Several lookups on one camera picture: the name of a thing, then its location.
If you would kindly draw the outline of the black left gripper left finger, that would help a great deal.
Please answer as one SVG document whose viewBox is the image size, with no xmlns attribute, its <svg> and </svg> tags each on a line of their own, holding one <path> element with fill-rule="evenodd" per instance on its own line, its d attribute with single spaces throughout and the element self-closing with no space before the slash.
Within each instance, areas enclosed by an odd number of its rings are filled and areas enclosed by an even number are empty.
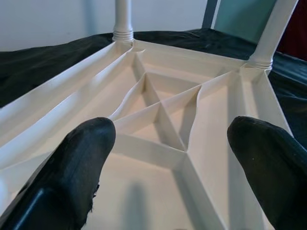
<svg viewBox="0 0 307 230">
<path fill-rule="evenodd" d="M 93 208 L 101 170 L 116 140 L 96 117 L 70 131 L 33 172 L 0 218 L 3 230 L 80 230 Z"/>
</svg>

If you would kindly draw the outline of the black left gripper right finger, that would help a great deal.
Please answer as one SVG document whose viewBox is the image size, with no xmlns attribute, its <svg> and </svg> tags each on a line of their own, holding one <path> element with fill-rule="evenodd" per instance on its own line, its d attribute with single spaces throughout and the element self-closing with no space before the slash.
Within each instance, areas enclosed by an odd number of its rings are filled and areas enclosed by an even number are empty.
<svg viewBox="0 0 307 230">
<path fill-rule="evenodd" d="M 307 228 L 307 151 L 285 129 L 237 116 L 227 129 L 232 152 L 276 230 Z"/>
</svg>

